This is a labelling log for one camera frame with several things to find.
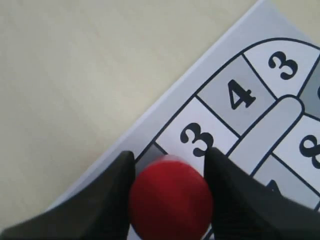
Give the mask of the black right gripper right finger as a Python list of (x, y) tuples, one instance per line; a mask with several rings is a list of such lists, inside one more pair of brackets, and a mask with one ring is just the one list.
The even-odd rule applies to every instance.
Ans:
[(273, 192), (218, 148), (204, 156), (216, 240), (318, 240), (320, 214)]

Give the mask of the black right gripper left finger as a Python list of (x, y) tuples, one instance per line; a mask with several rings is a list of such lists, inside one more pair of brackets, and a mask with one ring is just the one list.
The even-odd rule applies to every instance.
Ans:
[(134, 154), (122, 151), (80, 192), (40, 215), (5, 228), (2, 240), (125, 240)]

